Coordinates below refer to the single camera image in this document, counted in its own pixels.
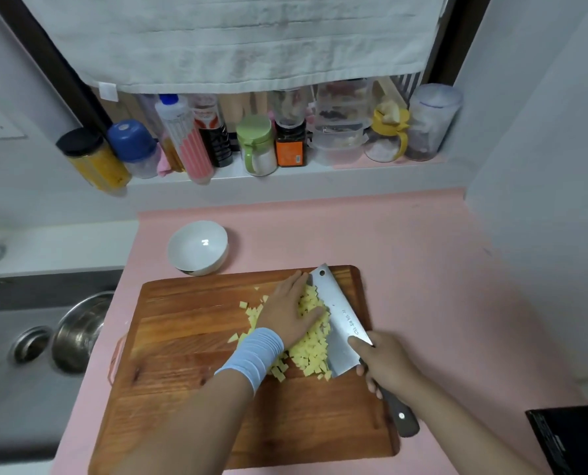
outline white towel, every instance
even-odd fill
[[[425,68],[445,0],[23,0],[83,81],[240,93]]]

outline sink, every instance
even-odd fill
[[[54,458],[84,375],[54,362],[54,334],[73,306],[114,290],[121,274],[0,279],[0,463]]]

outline metal bowl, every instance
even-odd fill
[[[60,370],[85,372],[113,294],[104,291],[85,298],[61,319],[52,342],[52,359]]]

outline hand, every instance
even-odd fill
[[[348,342],[369,367],[365,377],[369,391],[382,399],[382,394],[375,384],[377,382],[399,399],[409,403],[414,391],[425,380],[424,375],[410,361],[404,347],[393,335],[374,331],[367,333],[374,346],[353,336],[349,337]],[[358,365],[356,371],[360,376],[365,373],[362,365]]]
[[[257,328],[275,331],[281,337],[285,350],[300,340],[325,310],[317,306],[303,317],[298,315],[298,301],[308,277],[309,273],[297,270],[290,278],[279,283],[258,316]]]

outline cutting board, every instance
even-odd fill
[[[331,267],[362,325],[370,328],[360,272]],[[250,325],[240,301],[258,306],[294,270],[157,280],[142,285],[89,473],[109,474],[232,355]],[[268,376],[243,421],[228,469],[392,457],[399,438],[385,404],[355,370],[331,379],[293,366]]]

